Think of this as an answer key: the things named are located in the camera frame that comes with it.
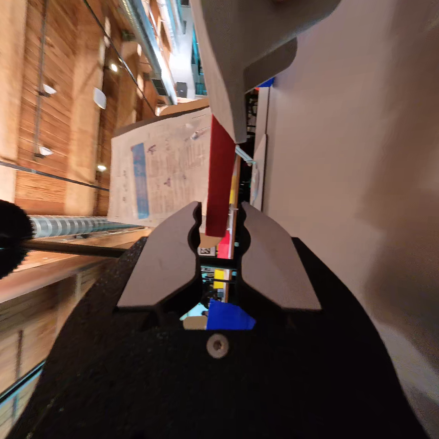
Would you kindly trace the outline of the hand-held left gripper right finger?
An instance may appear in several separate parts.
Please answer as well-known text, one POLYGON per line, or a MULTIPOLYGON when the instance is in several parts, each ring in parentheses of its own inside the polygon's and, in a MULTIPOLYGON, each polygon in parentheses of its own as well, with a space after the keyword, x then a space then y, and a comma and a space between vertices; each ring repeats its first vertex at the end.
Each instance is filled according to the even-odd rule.
POLYGON ((239 306, 251 316, 321 312, 321 303, 289 233, 246 201, 241 204, 240 215, 239 306))

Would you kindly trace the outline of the printed instruction sheet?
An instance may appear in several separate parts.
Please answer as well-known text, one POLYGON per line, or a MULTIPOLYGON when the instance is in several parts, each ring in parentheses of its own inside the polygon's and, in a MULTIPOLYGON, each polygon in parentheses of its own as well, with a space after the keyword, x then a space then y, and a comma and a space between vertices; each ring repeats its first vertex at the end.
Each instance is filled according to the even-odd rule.
POLYGON ((155 228, 198 201, 204 232, 210 139, 208 105, 120 129, 111 140, 107 219, 155 228))

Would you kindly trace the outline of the red rectangular block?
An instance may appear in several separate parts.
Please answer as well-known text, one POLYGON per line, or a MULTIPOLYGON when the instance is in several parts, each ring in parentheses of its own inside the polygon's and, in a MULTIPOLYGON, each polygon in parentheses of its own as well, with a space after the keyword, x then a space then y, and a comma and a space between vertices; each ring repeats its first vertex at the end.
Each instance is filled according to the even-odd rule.
POLYGON ((226 234, 234 161, 235 142, 215 116, 212 116, 206 207, 207 236, 223 238, 226 234))

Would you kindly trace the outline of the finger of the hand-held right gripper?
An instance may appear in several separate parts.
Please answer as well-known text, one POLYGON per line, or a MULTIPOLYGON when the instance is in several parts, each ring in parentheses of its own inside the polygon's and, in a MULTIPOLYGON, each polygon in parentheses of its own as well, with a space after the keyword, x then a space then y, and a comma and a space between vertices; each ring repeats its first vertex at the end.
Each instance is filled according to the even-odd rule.
POLYGON ((236 144, 247 136, 244 69, 326 19, 340 2, 190 1, 211 112, 236 144))
POLYGON ((287 69, 298 50, 295 37, 272 52, 262 56, 244 69, 244 92, 248 92, 287 69))

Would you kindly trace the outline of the ribbed silver duct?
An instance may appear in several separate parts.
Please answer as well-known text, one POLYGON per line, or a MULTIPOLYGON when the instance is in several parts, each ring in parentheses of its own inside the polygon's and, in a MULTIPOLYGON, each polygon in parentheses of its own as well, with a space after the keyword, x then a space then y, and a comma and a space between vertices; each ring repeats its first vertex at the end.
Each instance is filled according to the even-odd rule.
POLYGON ((107 217, 93 216, 30 216, 34 238, 54 238, 82 235, 111 230, 137 228, 138 225, 109 221, 107 217))

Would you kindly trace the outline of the wooden document stand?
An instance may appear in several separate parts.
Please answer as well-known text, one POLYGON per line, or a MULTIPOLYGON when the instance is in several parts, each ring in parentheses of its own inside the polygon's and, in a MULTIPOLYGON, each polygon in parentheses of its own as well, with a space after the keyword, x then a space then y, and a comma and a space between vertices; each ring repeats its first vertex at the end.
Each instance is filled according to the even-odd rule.
MULTIPOLYGON (((163 107, 162 113, 158 117, 163 117, 165 115, 174 114, 174 113, 190 111, 193 109, 201 108, 203 105, 208 105, 210 107, 208 98, 205 97, 199 100, 193 100, 184 103, 179 103, 178 105, 163 107)), ((149 121, 151 119, 156 119, 158 117, 146 119, 146 121, 149 121)), ((241 161, 246 163, 251 168, 252 173, 251 173, 251 181, 250 181, 250 203, 258 209, 261 209, 261 202, 262 202, 260 193, 262 191, 263 176, 265 170, 265 164, 264 164, 265 149, 266 149, 265 134, 263 135, 263 137, 261 137, 260 143, 258 145, 255 144, 255 151, 252 155, 250 153, 245 152, 243 146, 235 145, 235 159, 237 157, 240 157, 241 161)), ((232 178, 232 185, 231 185, 230 198, 229 198, 229 211, 231 210, 230 205, 234 203, 234 198, 232 198, 232 195, 234 194, 233 185, 237 182, 238 182, 238 177, 235 171, 235 163, 234 163, 233 178, 232 178)))

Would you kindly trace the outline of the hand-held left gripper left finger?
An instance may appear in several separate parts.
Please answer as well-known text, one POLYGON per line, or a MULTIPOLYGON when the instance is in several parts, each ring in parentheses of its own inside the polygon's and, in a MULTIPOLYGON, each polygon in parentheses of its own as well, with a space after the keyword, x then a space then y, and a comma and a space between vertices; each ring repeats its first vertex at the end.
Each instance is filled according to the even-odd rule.
POLYGON ((200 302, 197 249, 201 220, 201 202, 192 201, 150 233, 117 303, 118 310, 181 317, 200 302))

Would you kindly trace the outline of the black metal pole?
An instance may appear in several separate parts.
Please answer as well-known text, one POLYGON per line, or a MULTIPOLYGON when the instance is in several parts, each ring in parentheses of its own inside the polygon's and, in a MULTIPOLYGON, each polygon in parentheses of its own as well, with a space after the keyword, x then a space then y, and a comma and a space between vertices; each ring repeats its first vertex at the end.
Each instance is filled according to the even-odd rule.
POLYGON ((30 250, 106 258, 118 258, 125 252, 119 248, 39 241, 33 238, 31 220, 19 206, 1 200, 0 213, 1 279, 17 269, 30 250))

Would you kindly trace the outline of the blue plastic bin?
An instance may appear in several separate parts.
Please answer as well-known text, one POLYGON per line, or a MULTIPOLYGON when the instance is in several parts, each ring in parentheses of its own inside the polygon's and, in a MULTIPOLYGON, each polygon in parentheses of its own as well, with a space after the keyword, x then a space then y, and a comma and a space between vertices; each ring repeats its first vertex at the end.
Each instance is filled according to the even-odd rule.
POLYGON ((237 305, 211 299, 206 330, 249 331, 256 321, 237 305))

